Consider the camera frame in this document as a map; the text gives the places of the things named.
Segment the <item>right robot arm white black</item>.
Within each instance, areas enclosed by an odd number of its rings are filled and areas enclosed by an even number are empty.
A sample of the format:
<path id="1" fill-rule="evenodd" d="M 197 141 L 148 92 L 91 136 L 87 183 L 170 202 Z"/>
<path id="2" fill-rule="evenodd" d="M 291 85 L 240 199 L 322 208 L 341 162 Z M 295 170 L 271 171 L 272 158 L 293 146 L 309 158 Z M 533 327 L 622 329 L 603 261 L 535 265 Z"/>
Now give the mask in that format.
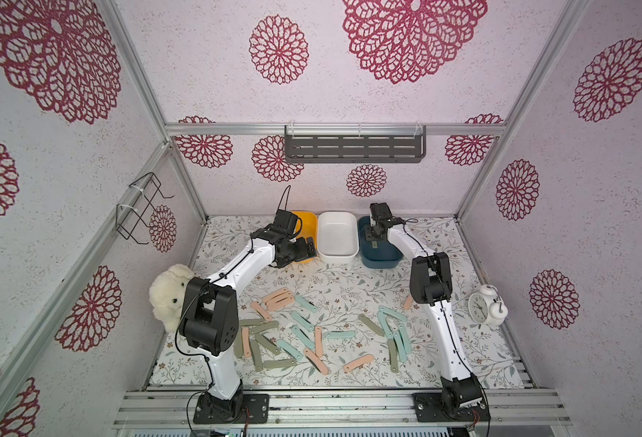
<path id="1" fill-rule="evenodd" d="M 388 204 L 370 205 L 371 238 L 386 240 L 411 261 L 410 294 L 426 311 L 441 353 L 441 409 L 450 418 L 485 404 L 484 391 L 468 364 L 451 302 L 450 257 L 437 252 L 408 229 Z"/>

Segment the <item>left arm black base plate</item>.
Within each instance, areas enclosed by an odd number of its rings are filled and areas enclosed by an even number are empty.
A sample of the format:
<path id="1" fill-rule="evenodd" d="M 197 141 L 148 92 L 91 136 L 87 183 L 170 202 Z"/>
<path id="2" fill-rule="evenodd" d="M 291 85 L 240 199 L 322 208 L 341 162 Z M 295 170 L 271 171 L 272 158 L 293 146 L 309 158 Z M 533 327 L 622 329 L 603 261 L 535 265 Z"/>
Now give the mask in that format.
<path id="1" fill-rule="evenodd" d="M 194 424 L 266 424 L 270 396 L 236 393 L 231 400 L 221 400 L 210 393 L 202 394 L 195 406 Z"/>

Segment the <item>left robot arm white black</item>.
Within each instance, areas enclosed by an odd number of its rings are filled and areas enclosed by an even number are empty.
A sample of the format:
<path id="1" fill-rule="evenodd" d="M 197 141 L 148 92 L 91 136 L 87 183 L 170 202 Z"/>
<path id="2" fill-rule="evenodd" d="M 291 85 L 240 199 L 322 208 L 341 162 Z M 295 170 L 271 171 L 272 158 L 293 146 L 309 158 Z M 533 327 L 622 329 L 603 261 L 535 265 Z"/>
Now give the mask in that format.
<path id="1" fill-rule="evenodd" d="M 242 388 L 231 350 L 239 330 L 238 294 L 266 267 L 281 269 L 316 256 L 314 241 L 300 236 L 304 224 L 297 214 L 279 209 L 224 267 L 186 284 L 175 339 L 184 338 L 193 355 L 204 358 L 210 375 L 206 392 L 215 400 L 229 402 Z"/>

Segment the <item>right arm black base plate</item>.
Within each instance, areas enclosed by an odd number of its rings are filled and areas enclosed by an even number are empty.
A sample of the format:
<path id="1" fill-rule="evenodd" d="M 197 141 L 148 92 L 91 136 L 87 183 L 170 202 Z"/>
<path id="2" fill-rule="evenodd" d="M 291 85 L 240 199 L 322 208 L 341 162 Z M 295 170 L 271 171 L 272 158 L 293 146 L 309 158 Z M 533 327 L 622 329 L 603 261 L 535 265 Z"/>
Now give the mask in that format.
<path id="1" fill-rule="evenodd" d="M 492 417 L 486 403 L 459 406 L 442 391 L 416 391 L 411 395 L 418 422 L 469 422 L 481 424 Z"/>

